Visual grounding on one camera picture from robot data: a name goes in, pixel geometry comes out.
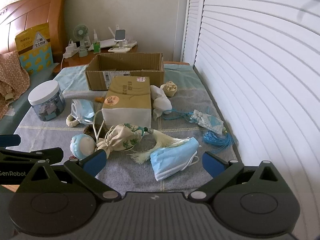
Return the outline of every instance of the portable fan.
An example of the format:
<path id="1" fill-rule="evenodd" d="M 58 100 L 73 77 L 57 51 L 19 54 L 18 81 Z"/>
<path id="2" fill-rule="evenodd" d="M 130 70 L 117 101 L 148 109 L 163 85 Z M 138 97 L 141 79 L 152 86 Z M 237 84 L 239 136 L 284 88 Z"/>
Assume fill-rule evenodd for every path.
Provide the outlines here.
<path id="1" fill-rule="evenodd" d="M 88 55 L 88 51 L 85 48 L 86 42 L 87 46 L 91 46 L 90 39 L 88 37 L 89 29 L 84 24 L 77 25 L 73 30 L 73 35 L 76 39 L 80 40 L 79 57 L 84 57 Z"/>

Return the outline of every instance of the blue and white round toy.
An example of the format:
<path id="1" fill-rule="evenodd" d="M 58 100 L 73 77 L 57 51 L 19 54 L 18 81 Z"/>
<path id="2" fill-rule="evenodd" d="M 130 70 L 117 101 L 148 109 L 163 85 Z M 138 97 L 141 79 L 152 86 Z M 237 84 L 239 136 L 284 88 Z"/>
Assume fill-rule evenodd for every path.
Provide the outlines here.
<path id="1" fill-rule="evenodd" d="M 70 151 L 79 160 L 86 158 L 94 153 L 96 144 L 94 140 L 86 134 L 78 134 L 73 136 L 70 143 Z"/>

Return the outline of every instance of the pink patterned clothing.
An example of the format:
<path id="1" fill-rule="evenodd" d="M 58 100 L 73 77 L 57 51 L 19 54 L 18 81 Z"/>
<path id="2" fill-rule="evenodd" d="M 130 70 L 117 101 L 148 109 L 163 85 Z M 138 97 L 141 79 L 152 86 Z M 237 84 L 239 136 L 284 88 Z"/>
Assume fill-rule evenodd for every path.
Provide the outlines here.
<path id="1" fill-rule="evenodd" d="M 17 51 L 0 55 L 0 120 L 11 102 L 17 100 L 30 86 L 27 71 L 20 66 Z M 5 100 L 7 95 L 13 98 Z"/>

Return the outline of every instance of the jar with white lid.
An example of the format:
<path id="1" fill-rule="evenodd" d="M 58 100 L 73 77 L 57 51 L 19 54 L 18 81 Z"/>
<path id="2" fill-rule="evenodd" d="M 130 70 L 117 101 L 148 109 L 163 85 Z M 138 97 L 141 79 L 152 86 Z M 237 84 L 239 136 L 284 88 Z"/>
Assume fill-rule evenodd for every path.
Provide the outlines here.
<path id="1" fill-rule="evenodd" d="M 49 80 L 36 86 L 30 92 L 28 100 L 41 121 L 54 119 L 62 113 L 66 106 L 56 80 Z"/>

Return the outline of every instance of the yellow snack bag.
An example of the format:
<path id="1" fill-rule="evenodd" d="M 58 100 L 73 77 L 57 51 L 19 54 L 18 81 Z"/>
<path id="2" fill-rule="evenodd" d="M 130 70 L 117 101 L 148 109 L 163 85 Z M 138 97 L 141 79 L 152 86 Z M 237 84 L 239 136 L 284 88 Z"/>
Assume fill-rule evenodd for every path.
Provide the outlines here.
<path id="1" fill-rule="evenodd" d="M 48 23 L 31 27 L 19 33 L 15 41 L 20 64 L 27 69 L 29 75 L 41 71 L 43 66 L 49 67 L 52 64 Z"/>

